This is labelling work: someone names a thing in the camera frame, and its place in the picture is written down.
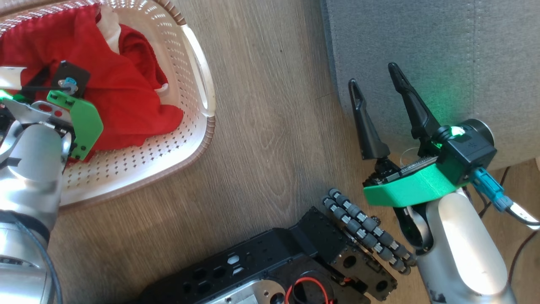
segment red towel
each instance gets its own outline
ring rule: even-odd
[[[96,26],[99,5],[66,10],[24,21],[0,37],[0,65],[27,67],[24,85],[44,67],[50,78],[60,61],[90,72],[84,98],[93,103],[104,130],[92,150],[140,146],[148,137],[172,132],[182,110],[161,105],[154,89],[167,83],[145,37],[122,25],[120,55],[107,45]],[[47,92],[37,95],[45,100]]]

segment green light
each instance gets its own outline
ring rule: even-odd
[[[450,127],[450,132],[452,133],[452,136],[461,136],[465,134],[465,130],[463,130],[463,128],[456,126]]]
[[[0,90],[0,98],[13,99],[13,96],[9,95],[6,91]]]

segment green 3d-printed part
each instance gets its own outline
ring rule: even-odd
[[[432,164],[393,182],[365,187],[364,194],[371,205],[402,208],[439,199],[463,186],[452,184]]]
[[[69,110],[75,131],[71,157],[83,160],[103,132],[98,110],[90,102],[72,97],[61,91],[50,91],[47,101]]]

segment gray fabric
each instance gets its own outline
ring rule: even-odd
[[[350,112],[356,78],[393,153],[418,144],[387,64],[441,124],[478,118],[495,134],[490,169],[540,155],[540,1],[322,0],[330,69]]]

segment white plastic basket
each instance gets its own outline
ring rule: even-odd
[[[149,138],[141,147],[98,152],[90,162],[68,167],[61,210],[119,196],[189,166],[207,149],[214,133],[210,70],[193,31],[170,1],[4,2],[0,5],[0,35],[28,18],[98,2],[113,7],[120,23],[148,39],[169,82],[168,91],[160,94],[161,102],[180,107],[184,118],[174,132]]]

